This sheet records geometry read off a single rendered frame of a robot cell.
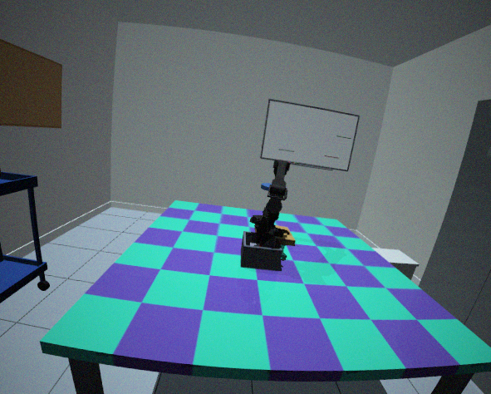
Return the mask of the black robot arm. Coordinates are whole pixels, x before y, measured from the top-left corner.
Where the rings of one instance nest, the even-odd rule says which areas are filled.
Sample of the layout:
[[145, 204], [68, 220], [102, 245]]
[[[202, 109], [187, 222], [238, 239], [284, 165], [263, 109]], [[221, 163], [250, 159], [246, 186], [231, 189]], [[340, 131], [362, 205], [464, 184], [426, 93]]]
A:
[[[267, 202], [266, 207], [264, 207], [264, 211], [267, 209], [271, 213], [278, 214], [282, 210], [282, 202], [281, 200], [287, 199], [287, 188], [286, 182], [284, 180], [287, 171], [290, 169], [290, 164], [286, 160], [275, 160], [274, 161], [274, 174], [275, 179], [272, 184], [269, 185], [268, 197], [271, 199]], [[270, 193], [270, 194], [269, 194]], [[284, 198], [283, 198], [284, 196]], [[253, 215], [253, 221], [255, 225], [265, 224], [265, 226], [269, 227], [271, 215], [265, 217], [263, 215]]]

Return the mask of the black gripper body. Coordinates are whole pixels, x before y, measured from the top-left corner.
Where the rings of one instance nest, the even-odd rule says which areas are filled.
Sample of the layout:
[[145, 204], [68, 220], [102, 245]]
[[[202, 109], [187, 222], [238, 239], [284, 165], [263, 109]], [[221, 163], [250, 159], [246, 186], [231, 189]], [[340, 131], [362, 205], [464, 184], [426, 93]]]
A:
[[271, 213], [269, 210], [265, 210], [263, 211], [265, 217], [268, 217], [269, 215], [271, 215], [271, 220], [270, 220], [270, 225], [269, 227], [265, 226], [265, 224], [260, 224], [260, 225], [256, 225], [257, 227], [259, 228], [262, 228], [262, 229], [266, 229], [266, 232], [268, 232], [269, 234], [273, 235], [273, 236], [277, 236], [277, 237], [280, 237], [280, 238], [283, 238], [283, 235], [284, 235], [284, 232], [278, 228], [275, 228], [276, 225], [274, 225], [276, 219], [278, 219], [279, 217], [277, 216], [278, 214], [274, 214], [274, 213]]

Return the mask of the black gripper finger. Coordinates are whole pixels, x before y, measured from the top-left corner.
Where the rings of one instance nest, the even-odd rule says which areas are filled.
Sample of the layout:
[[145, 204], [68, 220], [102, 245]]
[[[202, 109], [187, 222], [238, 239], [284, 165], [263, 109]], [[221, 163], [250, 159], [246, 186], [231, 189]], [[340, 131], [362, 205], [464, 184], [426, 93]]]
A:
[[263, 232], [263, 237], [262, 237], [260, 246], [263, 246], [268, 240], [270, 240], [270, 238], [273, 237], [273, 235], [269, 234], [268, 232], [266, 232], [264, 230], [262, 230], [262, 232]]
[[261, 241], [262, 236], [263, 236], [263, 232], [262, 232], [262, 230], [266, 231], [266, 229], [259, 228], [259, 227], [257, 227], [256, 225], [254, 225], [254, 227], [255, 227], [255, 228], [256, 228], [256, 230], [257, 230], [257, 244], [259, 244], [259, 242]]

